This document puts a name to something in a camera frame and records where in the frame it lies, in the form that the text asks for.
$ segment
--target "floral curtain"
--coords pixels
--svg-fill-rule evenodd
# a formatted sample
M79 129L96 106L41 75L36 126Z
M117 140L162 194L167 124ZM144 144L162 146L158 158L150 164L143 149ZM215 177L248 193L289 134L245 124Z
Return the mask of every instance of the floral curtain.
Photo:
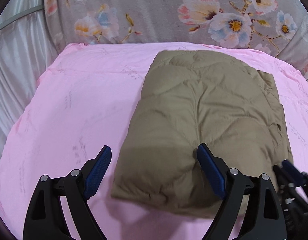
M308 13L299 0L45 0L59 52L71 42L188 41L250 48L308 80Z

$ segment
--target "pink tablecloth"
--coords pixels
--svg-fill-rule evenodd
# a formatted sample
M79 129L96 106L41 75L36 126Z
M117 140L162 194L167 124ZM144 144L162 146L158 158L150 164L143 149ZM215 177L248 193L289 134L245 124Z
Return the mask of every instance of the pink tablecloth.
M71 44L39 79L24 114L13 126L0 162L0 215L22 239L27 207L38 179L65 176L111 147L112 163L88 204L109 240L199 240L210 220L195 219L111 199L110 186L119 149L140 98L143 79L164 49L216 50L272 73L295 165L308 171L308 84L292 66L263 52L190 43L124 45ZM66 201L72 236L79 239Z

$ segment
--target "floral blanket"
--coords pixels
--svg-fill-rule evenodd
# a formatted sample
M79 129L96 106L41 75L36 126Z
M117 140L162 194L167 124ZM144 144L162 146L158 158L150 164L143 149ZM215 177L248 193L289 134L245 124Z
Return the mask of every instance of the floral blanket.
M308 81L308 13L299 0L44 0L59 52L72 42L186 41L266 52Z

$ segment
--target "folded garment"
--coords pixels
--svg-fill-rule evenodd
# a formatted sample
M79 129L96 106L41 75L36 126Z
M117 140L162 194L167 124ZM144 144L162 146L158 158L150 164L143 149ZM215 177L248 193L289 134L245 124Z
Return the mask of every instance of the folded garment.
M273 75L214 51L163 51L145 77L111 195L177 214L213 217L220 200L196 159L199 144L258 177L292 162ZM247 206L244 199L243 213Z

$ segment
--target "gray strap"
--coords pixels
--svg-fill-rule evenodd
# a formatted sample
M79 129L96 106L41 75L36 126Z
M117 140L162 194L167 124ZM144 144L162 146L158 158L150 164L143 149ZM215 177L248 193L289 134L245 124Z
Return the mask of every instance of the gray strap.
M3 28L5 28L6 26L8 26L9 24L11 24L12 22L15 22L16 20L24 17L24 16L27 16L31 13L34 13L34 12L37 12L37 11L40 11L40 10L43 10L44 9L44 5L41 4L41 5L38 5L38 6L35 6L35 7L32 7L30 9L27 9L25 11L22 11L14 16L12 16L11 18L5 20L3 23L0 24L0 30L2 30Z

